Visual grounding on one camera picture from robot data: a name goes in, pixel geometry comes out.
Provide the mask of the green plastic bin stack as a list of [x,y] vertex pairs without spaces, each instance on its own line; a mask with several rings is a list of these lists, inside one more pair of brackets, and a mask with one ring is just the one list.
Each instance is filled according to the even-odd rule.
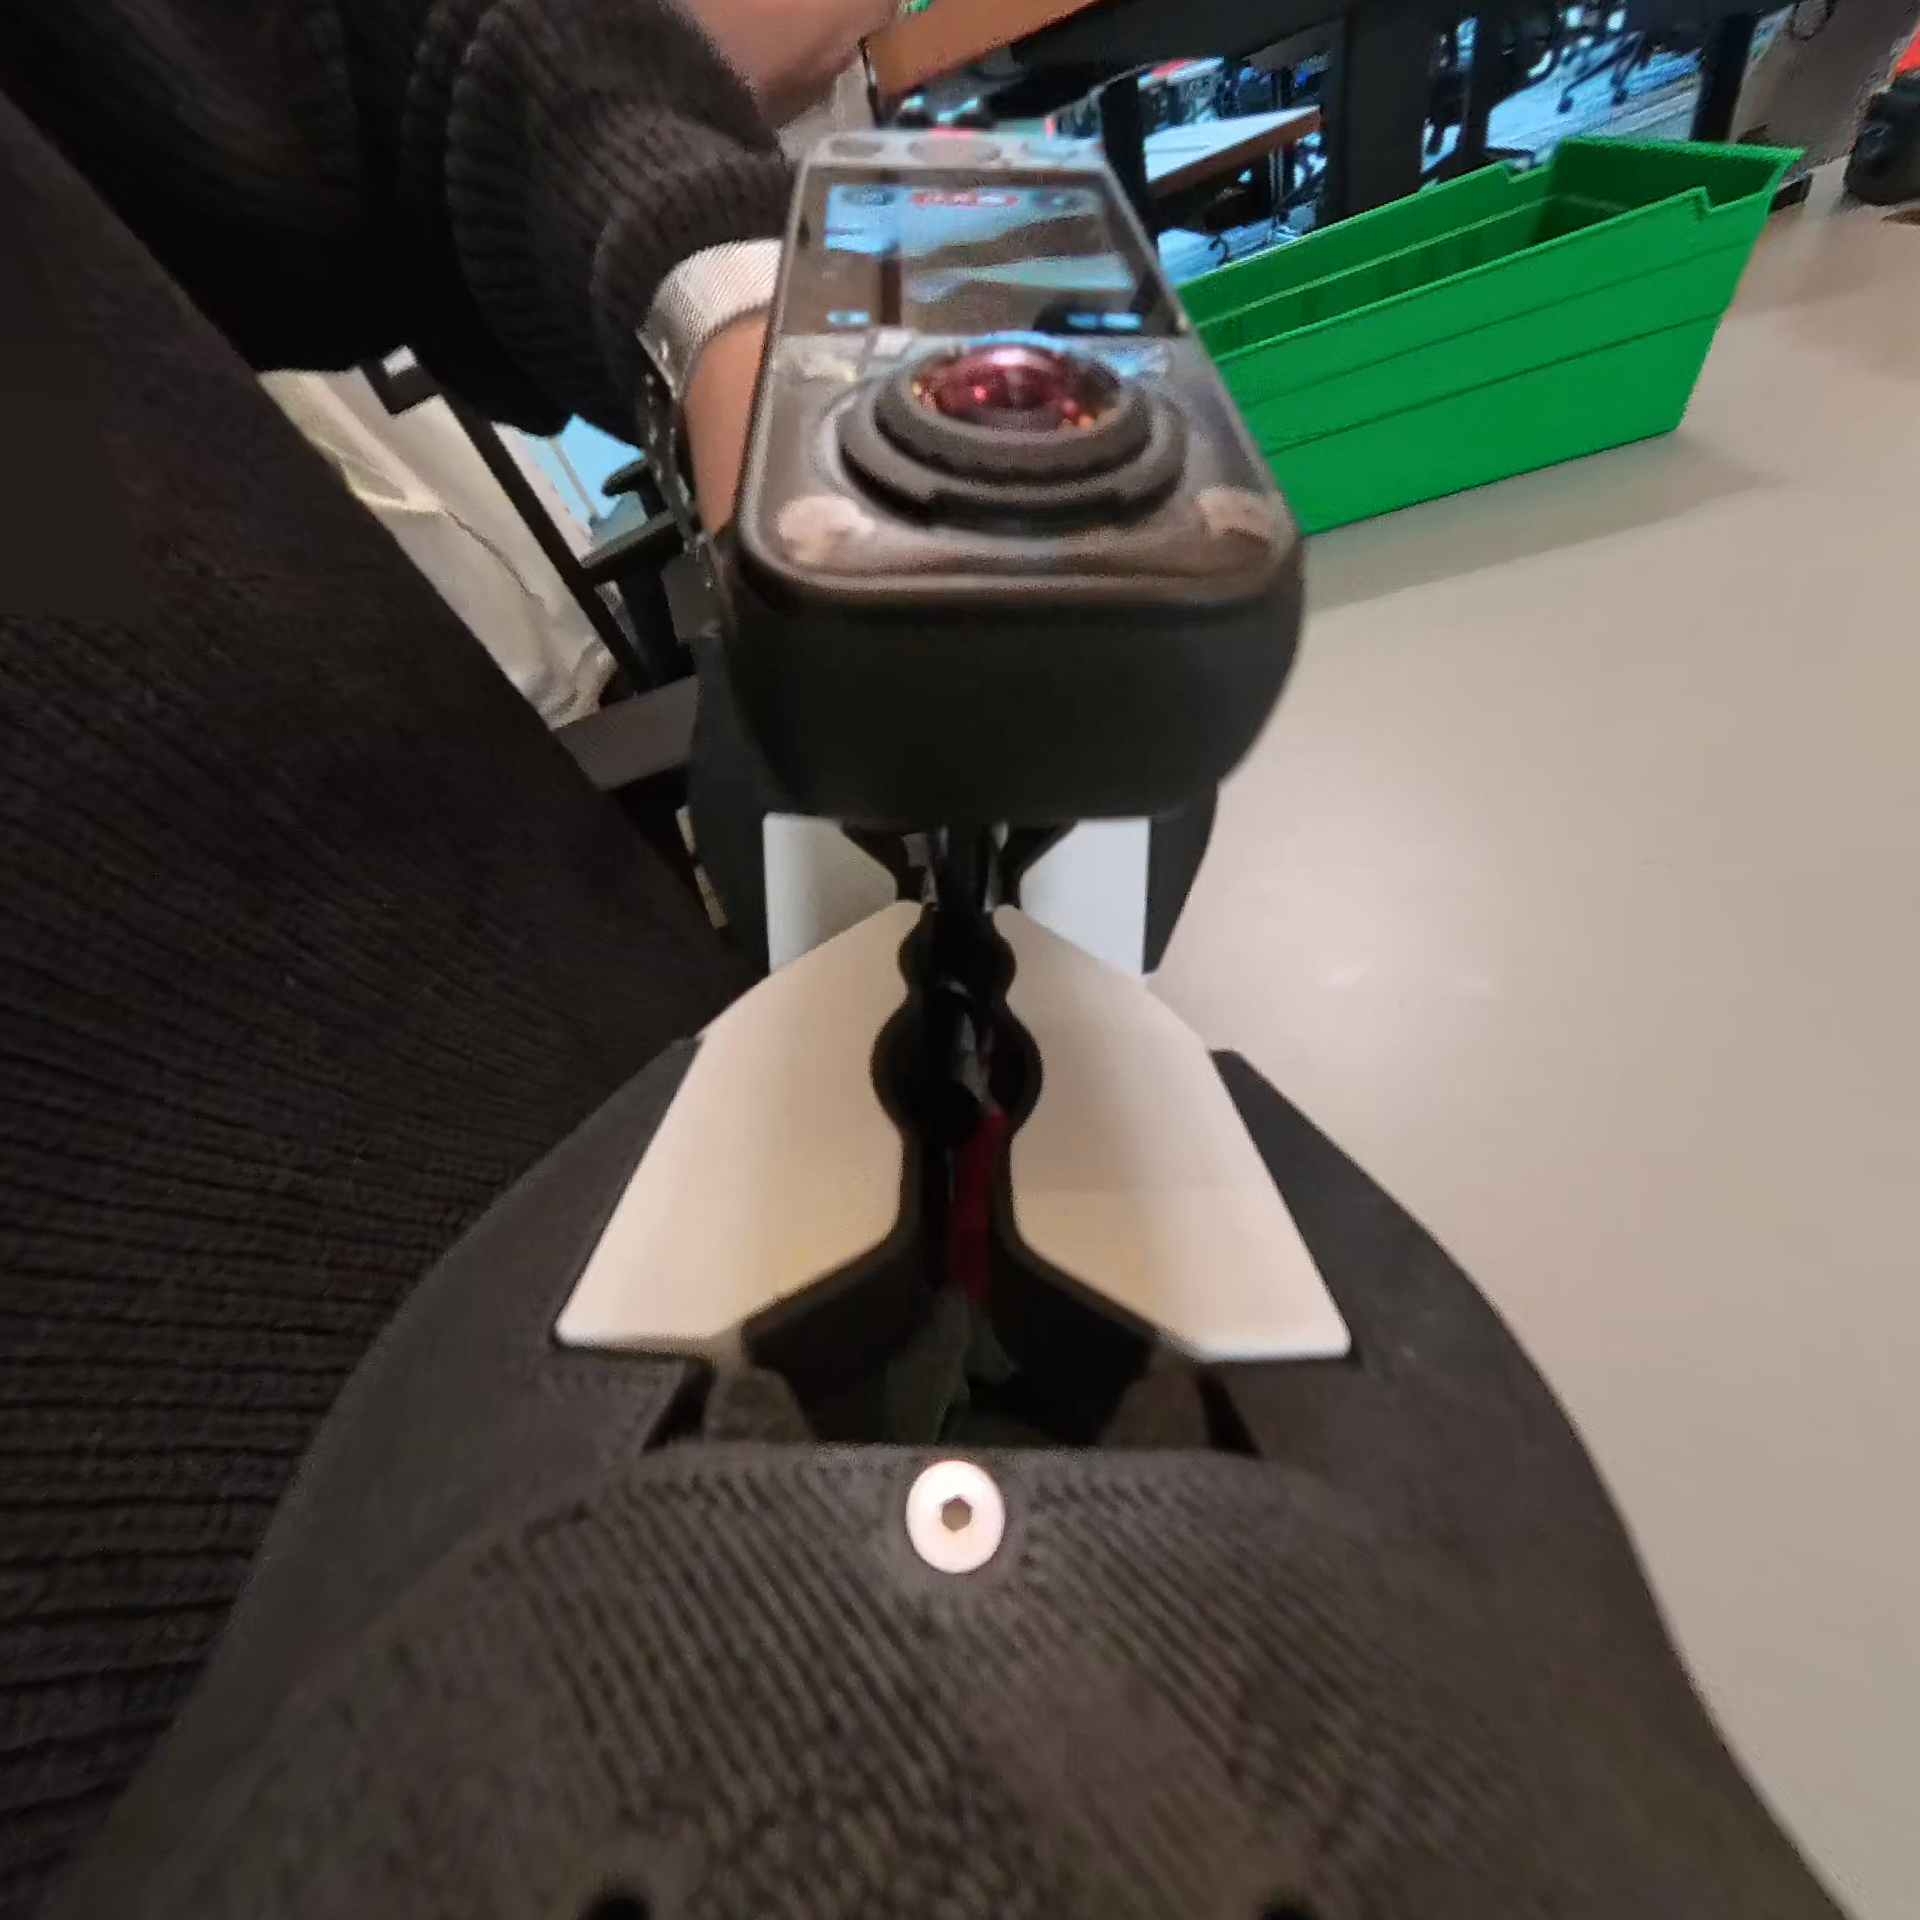
[[1670,435],[1797,149],[1567,138],[1188,280],[1302,536]]

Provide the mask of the red dry erase marker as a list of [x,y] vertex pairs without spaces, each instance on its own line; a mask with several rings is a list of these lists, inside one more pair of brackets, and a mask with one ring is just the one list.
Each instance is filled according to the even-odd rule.
[[966,1139],[950,1152],[943,1264],[949,1283],[972,1305],[984,1305],[991,1293],[995,1192],[1008,1134],[1008,1116],[999,1106],[984,1104],[978,1109]]

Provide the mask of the person's left forearm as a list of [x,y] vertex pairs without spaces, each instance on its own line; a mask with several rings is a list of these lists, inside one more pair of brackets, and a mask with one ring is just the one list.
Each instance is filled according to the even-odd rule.
[[5,5],[5,99],[256,373],[408,350],[492,418],[626,438],[684,260],[790,169],[672,5]]

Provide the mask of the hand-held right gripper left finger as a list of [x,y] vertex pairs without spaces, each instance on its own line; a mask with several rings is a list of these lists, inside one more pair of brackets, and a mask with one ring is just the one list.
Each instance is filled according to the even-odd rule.
[[559,1345],[727,1346],[882,1245],[904,1142],[875,1049],[918,924],[891,904],[706,1026],[559,1309]]

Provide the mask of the long wooden desk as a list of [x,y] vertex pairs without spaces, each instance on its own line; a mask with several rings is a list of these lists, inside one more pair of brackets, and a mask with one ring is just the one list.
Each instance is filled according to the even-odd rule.
[[1088,17],[1100,3],[901,3],[861,41],[861,59],[884,102],[920,91],[1016,43]]

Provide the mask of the black office chair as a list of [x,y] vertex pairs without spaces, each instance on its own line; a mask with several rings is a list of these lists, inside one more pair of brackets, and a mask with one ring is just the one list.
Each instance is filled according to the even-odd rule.
[[608,513],[592,523],[578,573],[610,617],[602,640],[610,673],[596,709],[567,722],[559,740],[604,794],[679,785],[702,697],[679,605],[700,578],[644,457],[620,465],[602,493]]

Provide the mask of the person's left hand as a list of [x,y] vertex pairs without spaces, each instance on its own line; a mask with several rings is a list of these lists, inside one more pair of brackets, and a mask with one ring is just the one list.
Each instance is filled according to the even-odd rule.
[[719,536],[734,520],[766,333],[766,313],[728,322],[702,350],[684,389],[692,493],[709,536]]

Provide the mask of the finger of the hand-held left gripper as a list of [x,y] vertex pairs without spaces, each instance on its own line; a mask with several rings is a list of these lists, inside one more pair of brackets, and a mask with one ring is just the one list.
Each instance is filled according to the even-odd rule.
[[1020,909],[1107,968],[1142,977],[1149,837],[1149,820],[1069,827],[1020,877]]
[[887,905],[923,901],[907,838],[806,814],[760,819],[766,964],[784,969]]

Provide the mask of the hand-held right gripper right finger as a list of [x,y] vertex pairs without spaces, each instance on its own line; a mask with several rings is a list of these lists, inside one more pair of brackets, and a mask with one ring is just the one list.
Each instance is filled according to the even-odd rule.
[[1204,1043],[1127,974],[1005,905],[1008,1011],[1040,1057],[1010,1140],[1024,1249],[1199,1363],[1354,1339]]

